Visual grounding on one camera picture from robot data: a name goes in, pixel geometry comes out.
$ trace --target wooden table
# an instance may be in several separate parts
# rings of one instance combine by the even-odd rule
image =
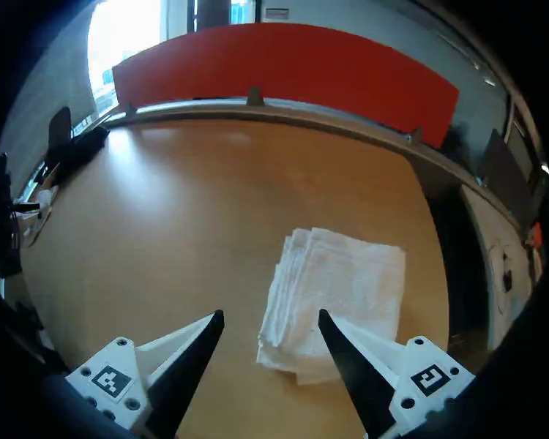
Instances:
[[[315,130],[249,121],[115,129],[60,192],[23,267],[71,367],[114,337],[141,344],[224,310],[182,439],[360,438],[343,383],[296,386],[255,363],[284,237],[311,227],[403,248],[398,341],[424,334],[447,346],[441,248],[413,169]]]

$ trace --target folded towel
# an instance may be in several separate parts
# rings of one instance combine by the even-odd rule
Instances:
[[[256,361],[295,373],[299,384],[338,378],[317,325],[319,310],[394,340],[404,274],[405,253],[397,247],[294,230],[269,289]]]

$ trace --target window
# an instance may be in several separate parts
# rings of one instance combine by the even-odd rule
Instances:
[[[118,105],[112,67],[160,42],[160,0],[107,0],[91,16],[88,66],[98,115]]]

